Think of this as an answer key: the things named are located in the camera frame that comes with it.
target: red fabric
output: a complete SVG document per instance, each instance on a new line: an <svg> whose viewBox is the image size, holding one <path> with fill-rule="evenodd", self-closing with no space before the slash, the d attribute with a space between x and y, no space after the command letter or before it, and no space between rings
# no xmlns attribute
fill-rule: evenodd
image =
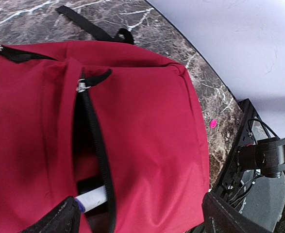
<svg viewBox="0 0 285 233"><path fill-rule="evenodd" d="M202 223L207 137L184 66L121 43L11 47L57 61L15 64L0 56L0 233L21 231L77 195L77 176L87 175L73 169L77 82L82 70L89 76L108 68L112 75L89 94L112 173L115 232L176 233ZM83 162L98 167L83 157L75 166ZM84 217L80 232L91 232Z"/></svg>

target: marble surface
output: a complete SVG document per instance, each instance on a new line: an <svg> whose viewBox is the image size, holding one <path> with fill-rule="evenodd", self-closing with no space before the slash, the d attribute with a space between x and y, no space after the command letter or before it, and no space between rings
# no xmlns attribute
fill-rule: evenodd
<svg viewBox="0 0 285 233"><path fill-rule="evenodd" d="M66 5L114 36L119 28L132 32L137 46L184 64L198 93L210 151L210 185L226 160L242 112L200 54L144 0L0 0L0 43L31 44L92 40L55 8ZM216 119L216 128L210 121Z"/></svg>

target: red backpack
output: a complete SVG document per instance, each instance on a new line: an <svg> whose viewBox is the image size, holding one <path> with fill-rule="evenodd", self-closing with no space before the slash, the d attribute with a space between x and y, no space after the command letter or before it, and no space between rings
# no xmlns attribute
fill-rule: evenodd
<svg viewBox="0 0 285 233"><path fill-rule="evenodd" d="M26 229L98 175L111 233L203 222L209 154L188 72L113 39L0 45L0 233ZM84 215L80 232L91 232Z"/></svg>

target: marble countertop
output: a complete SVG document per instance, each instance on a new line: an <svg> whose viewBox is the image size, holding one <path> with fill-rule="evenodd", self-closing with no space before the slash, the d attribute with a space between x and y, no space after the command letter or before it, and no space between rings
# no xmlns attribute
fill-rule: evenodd
<svg viewBox="0 0 285 233"><path fill-rule="evenodd" d="M242 117L237 102L202 56L144 0L0 0L0 43L92 40L55 8L66 5L114 36L132 32L135 44L184 64L199 96L210 152L212 186L236 137ZM210 121L216 119L216 128Z"/></svg>

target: backpack strap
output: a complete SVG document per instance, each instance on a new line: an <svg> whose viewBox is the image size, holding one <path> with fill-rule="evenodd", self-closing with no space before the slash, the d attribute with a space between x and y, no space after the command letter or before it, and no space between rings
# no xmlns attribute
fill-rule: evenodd
<svg viewBox="0 0 285 233"><path fill-rule="evenodd" d="M80 26L83 30L91 34L96 40L134 44L134 38L132 34L125 28L121 28L117 32L116 36L113 38L102 28L91 23L85 17L76 13L69 7L66 7L63 5L63 6L58 7L56 11L60 14L65 15L69 19L71 19L74 23Z"/></svg>

